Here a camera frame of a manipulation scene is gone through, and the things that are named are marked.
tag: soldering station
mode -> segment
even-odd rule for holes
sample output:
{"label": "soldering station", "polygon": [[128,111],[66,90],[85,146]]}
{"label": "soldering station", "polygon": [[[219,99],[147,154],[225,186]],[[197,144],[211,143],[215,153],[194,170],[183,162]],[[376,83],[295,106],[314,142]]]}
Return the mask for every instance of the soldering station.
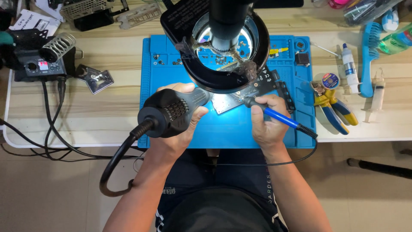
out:
{"label": "soldering station", "polygon": [[[122,16],[130,13],[126,0],[122,0],[122,10],[112,12],[113,2],[114,0],[67,1],[61,3],[63,6],[60,12],[77,29],[87,31],[112,24],[113,16],[117,14]],[[107,183],[121,159],[139,158],[125,156],[126,151],[137,140],[147,136],[168,138],[186,131],[195,109],[209,102],[212,102],[215,109],[213,119],[216,124],[222,120],[219,115],[258,105],[265,115],[291,128],[288,131],[290,136],[287,136],[288,142],[292,143],[291,146],[297,147],[297,144],[304,140],[306,144],[313,147],[313,151],[301,159],[262,166],[295,163],[311,156],[317,147],[317,134],[314,131],[315,119],[312,110],[315,102],[313,102],[313,86],[310,85],[312,77],[309,38],[269,36],[264,22],[251,8],[251,4],[256,0],[181,0],[175,5],[167,0],[163,2],[167,10],[161,16],[156,8],[157,3],[155,6],[149,5],[145,9],[140,9],[153,17],[160,16],[160,24],[166,34],[166,36],[152,36],[143,41],[142,69],[152,70],[156,67],[166,70],[171,66],[179,66],[179,69],[184,69],[197,87],[190,93],[180,93],[172,89],[155,92],[157,86],[145,88],[147,92],[141,94],[143,104],[136,115],[138,125],[130,132],[114,156],[93,156],[79,151],[78,148],[67,143],[54,127],[64,101],[68,78],[74,77],[86,82],[93,94],[114,83],[107,70],[100,71],[83,64],[75,67],[75,59],[81,59],[83,51],[76,47],[76,38],[68,33],[46,36],[47,31],[38,29],[9,32],[14,40],[14,48],[13,55],[6,64],[15,70],[14,81],[42,82],[50,125],[44,146],[34,143],[7,122],[3,120],[2,122],[30,143],[44,148],[45,157],[51,160],[61,160],[62,157],[54,159],[50,156],[50,153],[61,150],[66,150],[68,153],[75,151],[90,159],[110,159],[100,180],[100,191],[106,196],[120,196],[130,191],[131,181],[128,189],[117,192],[109,190]],[[130,18],[134,18],[134,23],[137,23],[138,17],[132,15]],[[129,21],[122,26],[130,28],[133,25]],[[147,76],[143,76],[142,73],[142,87],[146,85],[144,81],[159,78],[152,73],[145,75]],[[168,79],[169,83],[184,82],[172,77],[173,74]],[[58,81],[60,102],[52,118],[45,82],[55,80]],[[310,101],[306,104],[310,105],[308,112],[305,112],[302,106],[303,99],[299,102],[295,101],[300,97],[296,92],[300,88],[305,88],[302,92],[307,92],[305,99]],[[292,118],[255,101],[256,97],[275,90],[285,99],[287,110],[292,114]],[[68,148],[49,148],[47,144],[51,131]],[[139,140],[138,145],[147,148],[150,146],[149,140]]]}

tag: yellow and blue pliers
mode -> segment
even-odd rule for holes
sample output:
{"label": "yellow and blue pliers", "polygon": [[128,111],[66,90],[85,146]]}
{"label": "yellow and blue pliers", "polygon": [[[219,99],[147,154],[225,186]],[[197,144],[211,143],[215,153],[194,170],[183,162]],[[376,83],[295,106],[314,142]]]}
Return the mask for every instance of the yellow and blue pliers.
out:
{"label": "yellow and blue pliers", "polygon": [[323,112],[326,115],[328,121],[332,124],[337,131],[343,135],[349,134],[349,130],[343,124],[343,122],[336,115],[335,110],[340,112],[344,118],[348,121],[350,125],[357,125],[358,120],[355,115],[352,113],[351,109],[339,99],[335,97],[335,90],[330,90],[321,86],[319,83],[310,82],[311,87],[315,91],[315,106],[321,106]]}

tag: person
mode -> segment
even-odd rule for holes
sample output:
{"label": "person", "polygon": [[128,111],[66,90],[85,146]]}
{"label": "person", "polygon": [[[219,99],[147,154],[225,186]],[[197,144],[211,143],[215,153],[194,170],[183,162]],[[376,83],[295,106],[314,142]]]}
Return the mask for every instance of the person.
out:
{"label": "person", "polygon": [[[158,91],[164,88],[190,92],[194,84],[176,83]],[[274,94],[257,97],[256,102],[290,117],[284,100]],[[319,200],[294,164],[215,167],[209,165],[204,149],[186,149],[207,113],[207,108],[199,107],[185,132],[150,139],[131,191],[122,196],[103,231],[150,231],[153,215],[158,232],[332,231]],[[288,126],[265,121],[258,106],[252,106],[251,120],[260,149],[222,149],[217,163],[291,161],[283,143]]]}

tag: blue silicone mat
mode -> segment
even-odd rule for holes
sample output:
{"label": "blue silicone mat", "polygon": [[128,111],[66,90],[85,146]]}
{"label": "blue silicone mat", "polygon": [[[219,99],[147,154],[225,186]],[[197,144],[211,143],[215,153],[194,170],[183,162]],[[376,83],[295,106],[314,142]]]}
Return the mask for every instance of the blue silicone mat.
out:
{"label": "blue silicone mat", "polygon": [[[270,36],[270,43],[271,48],[289,48],[288,51],[279,53],[279,57],[268,58],[267,66],[269,70],[276,69],[280,80],[286,82],[296,107],[291,115],[292,118],[316,131],[314,94],[309,84],[312,80],[312,68],[295,65],[295,51],[308,52],[310,57],[309,37]],[[243,48],[244,57],[248,53],[248,48],[246,46]],[[198,56],[201,62],[210,69],[216,70],[222,66],[218,64],[215,55],[210,50],[203,49]],[[179,53],[165,35],[154,35],[143,40],[140,108],[145,100],[156,92],[157,88],[176,82],[192,82],[179,61]],[[259,148],[252,138],[250,109],[241,105],[218,115],[211,102],[205,107],[209,109],[209,113],[197,125],[189,148]],[[315,145],[312,138],[292,128],[286,132],[283,141],[288,148],[313,148]],[[146,135],[139,139],[138,147],[150,147],[150,141]]]}

